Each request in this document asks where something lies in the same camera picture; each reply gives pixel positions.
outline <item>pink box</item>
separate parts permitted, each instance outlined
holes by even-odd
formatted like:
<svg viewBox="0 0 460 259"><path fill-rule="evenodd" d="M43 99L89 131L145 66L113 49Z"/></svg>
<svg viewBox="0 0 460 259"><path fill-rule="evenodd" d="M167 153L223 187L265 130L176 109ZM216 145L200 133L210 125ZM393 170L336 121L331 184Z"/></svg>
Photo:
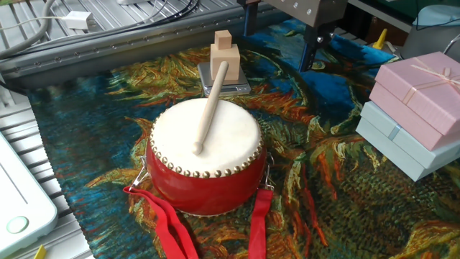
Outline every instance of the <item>pink box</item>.
<svg viewBox="0 0 460 259"><path fill-rule="evenodd" d="M460 139L460 84L430 71L460 81L460 63L443 53L431 53L382 65L370 99L424 147L434 150Z"/></svg>

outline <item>digital scale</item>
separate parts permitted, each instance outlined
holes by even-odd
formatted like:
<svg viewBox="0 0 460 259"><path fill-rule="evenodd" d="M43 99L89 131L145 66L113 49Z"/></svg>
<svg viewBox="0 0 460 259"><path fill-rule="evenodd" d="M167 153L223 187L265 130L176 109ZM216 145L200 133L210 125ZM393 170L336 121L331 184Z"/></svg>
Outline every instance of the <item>digital scale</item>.
<svg viewBox="0 0 460 259"><path fill-rule="evenodd" d="M31 245L58 223L58 210L0 134L0 258Z"/></svg>
<svg viewBox="0 0 460 259"><path fill-rule="evenodd" d="M200 73L204 95L208 97L214 84L214 80L211 77L211 64L209 62L199 63L198 72ZM239 79L235 82L223 85L219 96L243 95L249 94L250 92L251 86L247 81L246 75L244 75L243 69L240 67Z"/></svg>

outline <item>red drum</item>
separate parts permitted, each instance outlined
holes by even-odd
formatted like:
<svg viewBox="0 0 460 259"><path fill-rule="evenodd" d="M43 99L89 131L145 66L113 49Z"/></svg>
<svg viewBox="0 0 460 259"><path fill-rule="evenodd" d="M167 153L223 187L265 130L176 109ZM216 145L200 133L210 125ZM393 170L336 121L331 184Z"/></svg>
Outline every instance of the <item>red drum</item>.
<svg viewBox="0 0 460 259"><path fill-rule="evenodd" d="M258 188L267 151L255 118L219 100L199 155L191 147L208 99L179 103L153 124L146 152L155 188L176 209L196 216L224 214Z"/></svg>

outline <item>power adapter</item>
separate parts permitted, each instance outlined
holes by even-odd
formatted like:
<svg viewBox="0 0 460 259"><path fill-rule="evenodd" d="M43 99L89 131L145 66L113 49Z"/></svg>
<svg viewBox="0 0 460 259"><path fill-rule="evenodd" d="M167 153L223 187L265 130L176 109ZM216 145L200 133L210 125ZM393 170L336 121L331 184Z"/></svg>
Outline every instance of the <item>power adapter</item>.
<svg viewBox="0 0 460 259"><path fill-rule="evenodd" d="M71 11L62 20L69 29L90 29L96 26L93 14L90 12Z"/></svg>

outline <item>drum hook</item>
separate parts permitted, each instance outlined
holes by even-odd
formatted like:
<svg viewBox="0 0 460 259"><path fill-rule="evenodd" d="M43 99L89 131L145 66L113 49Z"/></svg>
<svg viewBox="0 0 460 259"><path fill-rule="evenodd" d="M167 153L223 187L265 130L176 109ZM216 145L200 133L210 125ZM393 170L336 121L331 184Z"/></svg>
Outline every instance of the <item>drum hook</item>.
<svg viewBox="0 0 460 259"><path fill-rule="evenodd" d="M268 184L268 180L270 179L270 166L275 164L275 159L272 156L272 153L267 152L267 170L265 173L265 180L264 183L261 184L260 188L268 189L273 191L275 189L274 186Z"/></svg>
<svg viewBox="0 0 460 259"><path fill-rule="evenodd" d="M132 190L133 187L138 186L149 174L147 173L147 163L145 162L145 157L141 157L142 168L139 174L137 175L132 185L129 187L129 191Z"/></svg>

